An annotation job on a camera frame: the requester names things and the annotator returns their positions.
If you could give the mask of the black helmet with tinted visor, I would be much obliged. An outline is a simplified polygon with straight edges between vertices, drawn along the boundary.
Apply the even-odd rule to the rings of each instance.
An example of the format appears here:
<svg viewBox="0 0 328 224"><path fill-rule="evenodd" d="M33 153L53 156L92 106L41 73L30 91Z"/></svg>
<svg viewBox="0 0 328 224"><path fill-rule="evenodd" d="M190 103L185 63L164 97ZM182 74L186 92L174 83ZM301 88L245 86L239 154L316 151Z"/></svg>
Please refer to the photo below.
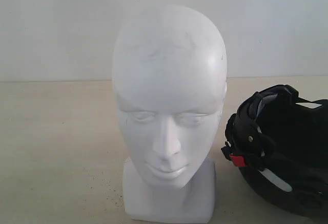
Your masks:
<svg viewBox="0 0 328 224"><path fill-rule="evenodd" d="M290 85L255 92L229 118L221 151L264 200L327 218L327 100L314 104Z"/></svg>

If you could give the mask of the white mannequin head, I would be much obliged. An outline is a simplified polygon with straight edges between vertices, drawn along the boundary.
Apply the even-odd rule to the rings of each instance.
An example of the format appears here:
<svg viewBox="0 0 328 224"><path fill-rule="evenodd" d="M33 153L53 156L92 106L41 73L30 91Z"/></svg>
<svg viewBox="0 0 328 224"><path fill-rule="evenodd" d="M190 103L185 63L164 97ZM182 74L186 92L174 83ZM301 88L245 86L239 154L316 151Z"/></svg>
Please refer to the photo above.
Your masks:
<svg viewBox="0 0 328 224"><path fill-rule="evenodd" d="M122 27L112 65L122 174L131 219L207 223L215 206L208 154L227 92L227 56L215 24L181 5L146 9Z"/></svg>

